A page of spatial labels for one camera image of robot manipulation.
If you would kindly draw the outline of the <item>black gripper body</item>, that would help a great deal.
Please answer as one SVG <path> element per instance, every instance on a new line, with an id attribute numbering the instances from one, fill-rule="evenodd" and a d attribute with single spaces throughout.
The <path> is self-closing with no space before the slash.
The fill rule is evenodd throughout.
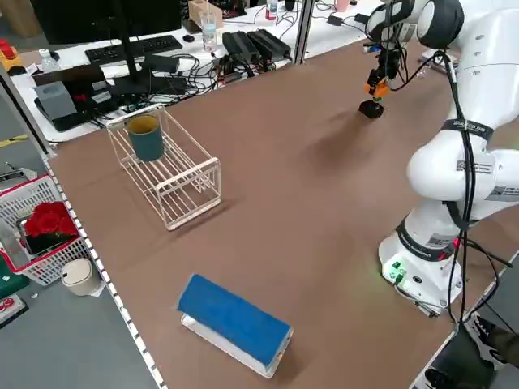
<path id="1" fill-rule="evenodd" d="M 395 79 L 400 70 L 401 45 L 390 43 L 388 47 L 382 43 L 375 44 L 379 50 L 378 67 L 375 70 L 378 79 Z"/>

